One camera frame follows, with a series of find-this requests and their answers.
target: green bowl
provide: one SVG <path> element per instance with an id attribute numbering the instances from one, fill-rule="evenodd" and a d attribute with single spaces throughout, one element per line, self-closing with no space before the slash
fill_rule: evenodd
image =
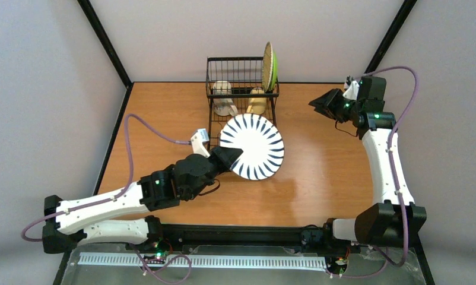
<path id="1" fill-rule="evenodd" d="M 277 54 L 273 51 L 273 76 L 271 77 L 271 84 L 269 85 L 268 91 L 271 91 L 275 88 L 277 80 L 278 80 Z"/>

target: wooden table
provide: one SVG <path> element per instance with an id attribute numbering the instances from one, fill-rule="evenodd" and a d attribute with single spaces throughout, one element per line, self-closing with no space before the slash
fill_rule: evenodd
<path id="1" fill-rule="evenodd" d="M 162 223 L 242 226 L 322 225 L 328 218 L 351 218 L 371 206 L 372 180 L 366 152 L 358 138 L 334 129 L 334 121 L 308 102 L 334 84 L 281 84 L 277 127 L 285 159 L 270 179 L 254 182 L 234 173 L 219 176 L 220 189 L 179 207 L 153 212 Z M 135 113 L 170 138 L 188 140 L 208 127 L 204 83 L 135 83 L 125 113 Z M 340 125 L 354 132 L 350 123 Z M 134 180 L 185 158 L 192 149 L 167 142 L 131 119 Z M 122 126 L 99 193 L 124 186 L 128 159 Z M 122 219 L 138 219 L 135 214 Z"/>

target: dish rack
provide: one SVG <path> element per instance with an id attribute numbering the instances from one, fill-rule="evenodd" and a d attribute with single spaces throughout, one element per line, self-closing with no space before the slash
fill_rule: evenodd
<path id="1" fill-rule="evenodd" d="M 239 114 L 247 112 L 250 98 L 266 98 L 266 109 L 261 116 L 277 125 L 275 107 L 280 93 L 280 84 L 277 83 L 272 90 L 264 94 L 251 94 L 254 88 L 262 88 L 262 56 L 241 56 L 207 59 L 207 99 L 209 107 L 208 134 L 210 143 L 207 148 L 219 144 L 222 128 L 233 116 L 219 116 L 214 111 L 214 99 L 229 98 L 233 100 Z M 214 94 L 213 85 L 217 81 L 228 81 L 231 84 L 231 94 Z"/>

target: black metal pole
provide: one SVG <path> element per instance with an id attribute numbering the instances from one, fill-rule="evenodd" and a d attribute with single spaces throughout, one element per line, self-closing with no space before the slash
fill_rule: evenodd
<path id="1" fill-rule="evenodd" d="M 388 28 L 388 31 L 386 31 L 386 34 L 383 37 L 383 40 L 381 41 L 378 49 L 376 50 L 375 55 L 373 55 L 371 62 L 369 62 L 365 73 L 375 71 L 376 68 L 378 68 L 378 65 L 380 64 L 381 60 L 385 56 L 386 51 L 394 41 L 395 36 L 397 36 L 397 33 L 399 33 L 402 24 L 404 24 L 404 22 L 406 21 L 412 8 L 414 7 L 414 4 L 416 4 L 416 0 L 405 0 L 402 3 L 399 12 L 397 12 L 397 15 L 395 16 L 394 20 L 392 21 L 392 24 Z"/>
<path id="2" fill-rule="evenodd" d="M 121 60 L 119 60 L 118 54 L 114 50 L 114 47 L 112 46 L 112 43 L 109 40 L 109 37 L 105 33 L 105 30 L 103 29 L 103 26 L 101 25 L 100 20 L 98 19 L 98 16 L 95 13 L 95 10 L 93 9 L 93 6 L 91 6 L 89 0 L 77 0 L 77 2 L 79 2 L 79 5 L 81 5 L 82 11 L 84 11 L 84 14 L 88 18 L 88 21 L 90 22 L 93 30 L 95 31 L 98 39 L 100 40 L 101 45 L 109 56 L 110 61 L 112 61 L 112 65 L 114 65 L 119 77 L 123 81 L 123 84 L 126 88 L 128 88 L 129 86 L 131 86 L 131 80 L 129 79 L 128 74 L 126 73 L 126 70 L 123 64 L 121 63 Z"/>

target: robotic arm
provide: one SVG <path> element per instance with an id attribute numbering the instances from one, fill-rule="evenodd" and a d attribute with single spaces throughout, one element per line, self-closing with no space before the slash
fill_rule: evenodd
<path id="1" fill-rule="evenodd" d="M 417 237 L 427 218 L 424 207 L 414 204 L 409 192 L 400 158 L 397 152 L 397 133 L 393 134 L 392 146 L 388 138 L 395 125 L 393 113 L 383 112 L 386 80 L 364 76 L 360 82 L 349 81 L 346 92 L 332 89 L 310 102 L 315 111 L 336 122 L 351 121 L 366 149 L 373 179 L 373 206 L 357 218 L 329 219 L 332 235 L 336 240 L 350 240 L 365 245 L 401 246 L 403 225 L 398 193 L 392 168 L 396 172 L 400 191 L 406 205 L 409 239 Z M 394 152 L 391 164 L 388 152 Z"/>
<path id="2" fill-rule="evenodd" d="M 125 214 L 147 213 L 180 204 L 180 200 L 196 198 L 213 185 L 215 177 L 229 171 L 243 153 L 236 148 L 214 147 L 208 152 L 204 129 L 191 138 L 193 154 L 164 170 L 153 172 L 130 184 L 120 197 L 121 189 L 84 199 L 64 201 L 56 195 L 46 197 L 45 215 L 63 211 L 65 214 L 46 220 L 43 227 L 44 251 L 56 254 L 78 245 L 96 242 L 128 242 L 136 245 L 153 243 L 162 237 L 158 218 L 148 216 L 134 221 L 107 220 Z M 111 198 L 110 202 L 75 211 L 70 208 Z"/>

